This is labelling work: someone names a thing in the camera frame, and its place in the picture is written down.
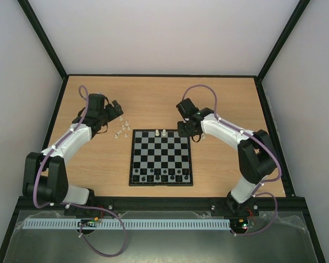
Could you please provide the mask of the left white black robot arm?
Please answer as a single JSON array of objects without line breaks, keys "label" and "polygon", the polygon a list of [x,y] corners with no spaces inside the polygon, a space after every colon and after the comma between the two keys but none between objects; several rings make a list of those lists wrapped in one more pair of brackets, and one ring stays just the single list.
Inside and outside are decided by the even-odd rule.
[{"label": "left white black robot arm", "polygon": [[41,152],[31,152],[25,159],[22,193],[35,207],[55,204],[87,204],[91,190],[68,182],[66,166],[77,151],[102,127],[123,115],[121,105],[109,102],[103,94],[89,94],[67,132]]}]

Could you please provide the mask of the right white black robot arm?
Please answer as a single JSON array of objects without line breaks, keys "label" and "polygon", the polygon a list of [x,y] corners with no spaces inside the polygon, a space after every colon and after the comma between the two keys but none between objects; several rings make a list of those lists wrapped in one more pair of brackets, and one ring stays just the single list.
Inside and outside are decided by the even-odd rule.
[{"label": "right white black robot arm", "polygon": [[195,106],[177,105],[177,110],[184,119],[177,123],[179,136],[192,138],[205,133],[237,151],[241,177],[228,193],[226,206],[233,214],[241,214],[247,209],[247,201],[268,182],[266,177],[276,169],[281,172],[268,133],[243,129],[217,116],[209,108],[199,110]]}]

